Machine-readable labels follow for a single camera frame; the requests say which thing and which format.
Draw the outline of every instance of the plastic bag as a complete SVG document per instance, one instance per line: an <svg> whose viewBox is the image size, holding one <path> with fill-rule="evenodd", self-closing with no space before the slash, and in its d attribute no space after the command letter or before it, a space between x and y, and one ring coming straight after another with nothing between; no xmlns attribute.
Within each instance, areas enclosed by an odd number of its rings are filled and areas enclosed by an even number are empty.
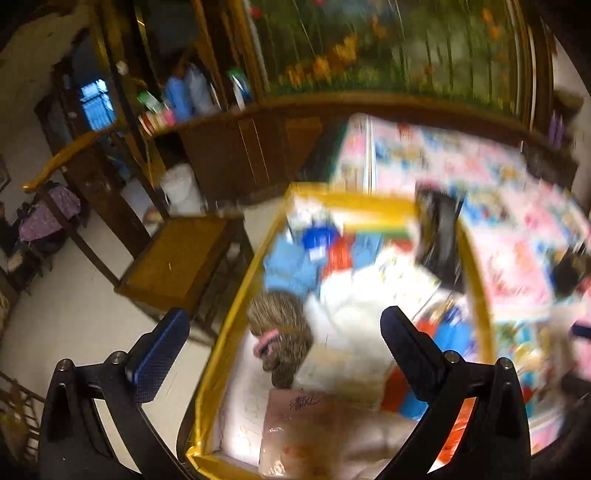
<svg viewBox="0 0 591 480"><path fill-rule="evenodd" d="M330 395L272 390L258 471L267 478L352 480L376 460L396 455L415 425Z"/></svg>
<svg viewBox="0 0 591 480"><path fill-rule="evenodd" d="M394 359L312 346L294 377L293 389L321 391L360 408L379 409Z"/></svg>

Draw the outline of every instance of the wooden cabinet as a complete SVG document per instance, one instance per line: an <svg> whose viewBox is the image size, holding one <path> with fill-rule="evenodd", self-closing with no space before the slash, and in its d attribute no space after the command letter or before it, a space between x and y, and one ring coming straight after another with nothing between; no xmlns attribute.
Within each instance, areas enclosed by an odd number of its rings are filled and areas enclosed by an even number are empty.
<svg viewBox="0 0 591 480"><path fill-rule="evenodd" d="M219 115L179 129L209 203L249 202L293 181L323 131L319 116Z"/></svg>

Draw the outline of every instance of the picture frame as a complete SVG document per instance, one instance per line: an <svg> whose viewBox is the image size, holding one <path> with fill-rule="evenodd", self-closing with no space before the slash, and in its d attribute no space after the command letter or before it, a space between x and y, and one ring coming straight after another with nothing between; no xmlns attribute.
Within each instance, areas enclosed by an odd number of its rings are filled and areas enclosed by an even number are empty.
<svg viewBox="0 0 591 480"><path fill-rule="evenodd" d="M4 163L4 157L0 154L0 192L10 183L10 174Z"/></svg>

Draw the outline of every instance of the window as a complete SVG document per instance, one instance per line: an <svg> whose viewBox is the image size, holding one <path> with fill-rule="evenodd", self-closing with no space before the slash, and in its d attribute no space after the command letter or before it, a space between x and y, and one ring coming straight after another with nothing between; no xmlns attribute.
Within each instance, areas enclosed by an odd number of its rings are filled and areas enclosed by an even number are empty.
<svg viewBox="0 0 591 480"><path fill-rule="evenodd" d="M80 103L93 130L102 130L115 121L115 111L104 80L98 79L80 90Z"/></svg>

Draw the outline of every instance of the metal bolt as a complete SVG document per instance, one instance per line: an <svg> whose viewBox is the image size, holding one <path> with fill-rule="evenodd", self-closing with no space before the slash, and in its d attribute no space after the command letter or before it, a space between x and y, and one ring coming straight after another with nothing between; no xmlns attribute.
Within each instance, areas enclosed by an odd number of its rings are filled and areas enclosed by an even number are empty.
<svg viewBox="0 0 591 480"><path fill-rule="evenodd" d="M60 372L63 372L65 370L69 370L73 366L74 366L74 362L72 360L70 360L69 358L64 358L63 360L60 360L59 363L57 364L57 369Z"/></svg>
<svg viewBox="0 0 591 480"><path fill-rule="evenodd" d="M448 350L447 352L445 352L443 354L443 356L445 357L445 360L447 360L448 362L450 362L451 364L456 364L460 361L460 354L453 351L453 350Z"/></svg>
<svg viewBox="0 0 591 480"><path fill-rule="evenodd" d="M509 360L507 357L502 356L499 359L499 362L501 363L502 367L505 370L509 370L510 368L513 368L513 362L511 360Z"/></svg>
<svg viewBox="0 0 591 480"><path fill-rule="evenodd" d="M113 352L112 354L109 355L109 362L111 362L114 365L120 364L121 362L123 362L125 360L126 356L127 356L127 353L122 352L121 350L118 350L118 351Z"/></svg>

